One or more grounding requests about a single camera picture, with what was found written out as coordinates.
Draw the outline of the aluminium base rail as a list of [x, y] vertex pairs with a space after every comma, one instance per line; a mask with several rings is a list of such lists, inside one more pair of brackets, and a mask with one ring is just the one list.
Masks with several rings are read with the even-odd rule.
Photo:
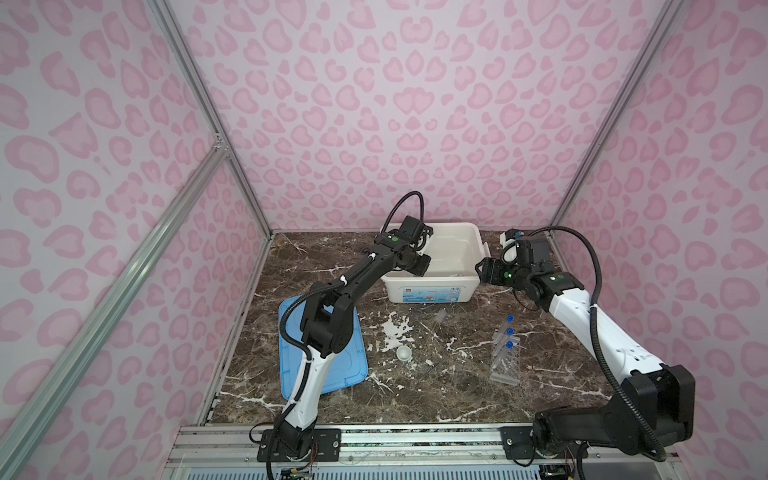
[[[684, 479], [669, 448], [664, 463], [592, 446], [539, 454], [528, 423], [334, 425], [302, 479]], [[264, 427], [185, 427], [161, 474], [164, 479], [263, 479]]]

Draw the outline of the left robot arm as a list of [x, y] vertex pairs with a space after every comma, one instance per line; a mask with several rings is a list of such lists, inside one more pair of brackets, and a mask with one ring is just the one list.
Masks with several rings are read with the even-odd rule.
[[391, 271], [424, 275], [431, 257], [423, 250], [432, 234], [424, 221], [405, 217], [398, 228], [378, 234], [350, 270], [336, 280], [313, 283], [281, 317], [281, 338], [302, 352], [295, 385], [274, 424], [275, 441], [290, 456], [302, 457], [310, 449], [323, 386], [353, 335], [356, 303]]

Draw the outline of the blue plastic bin lid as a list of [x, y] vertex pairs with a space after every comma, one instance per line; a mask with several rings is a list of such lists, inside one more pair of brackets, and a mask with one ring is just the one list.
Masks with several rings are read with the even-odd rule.
[[[296, 383], [303, 353], [279, 338], [281, 395], [288, 400]], [[329, 394], [363, 382], [368, 376], [368, 361], [357, 309], [353, 311], [353, 333], [350, 342], [333, 361], [323, 385], [322, 394]]]

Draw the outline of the clear plastic test tube rack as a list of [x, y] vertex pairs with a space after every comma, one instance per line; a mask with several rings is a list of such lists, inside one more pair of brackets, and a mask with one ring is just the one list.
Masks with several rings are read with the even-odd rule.
[[490, 380], [493, 382], [518, 386], [520, 384], [519, 339], [511, 334], [511, 329], [494, 336], [490, 362]]

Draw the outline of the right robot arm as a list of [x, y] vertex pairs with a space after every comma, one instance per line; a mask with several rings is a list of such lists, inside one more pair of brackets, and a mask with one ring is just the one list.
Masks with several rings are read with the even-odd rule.
[[553, 408], [536, 414], [534, 446], [554, 453], [567, 444], [614, 448], [663, 462], [666, 449], [691, 438], [695, 379], [670, 366], [626, 333], [599, 306], [600, 265], [587, 289], [572, 273], [554, 266], [542, 231], [501, 234], [498, 258], [476, 266], [481, 282], [521, 292], [568, 328], [596, 360], [613, 395], [597, 407]]

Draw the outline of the blue-capped test tube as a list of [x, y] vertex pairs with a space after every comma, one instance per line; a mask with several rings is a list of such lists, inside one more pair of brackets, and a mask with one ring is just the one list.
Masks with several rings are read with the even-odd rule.
[[517, 365], [517, 347], [514, 346], [493, 352], [491, 367], [497, 371], [511, 371]]
[[502, 326], [495, 332], [494, 339], [496, 341], [498, 341], [499, 339], [501, 339], [502, 341], [505, 341], [507, 337], [512, 336], [515, 333], [514, 321], [515, 321], [515, 316], [508, 315], [506, 317], [506, 320], [503, 322]]
[[502, 328], [497, 331], [493, 337], [494, 350], [497, 351], [513, 347], [515, 342], [514, 334], [515, 329], [510, 327]]

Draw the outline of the white plastic storage bin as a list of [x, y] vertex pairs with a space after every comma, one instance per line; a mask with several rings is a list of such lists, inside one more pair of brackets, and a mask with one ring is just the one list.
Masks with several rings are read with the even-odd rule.
[[475, 265], [490, 256], [478, 227], [472, 223], [432, 224], [424, 253], [431, 257], [426, 273], [415, 276], [393, 271], [381, 278], [392, 303], [466, 303], [480, 279]]

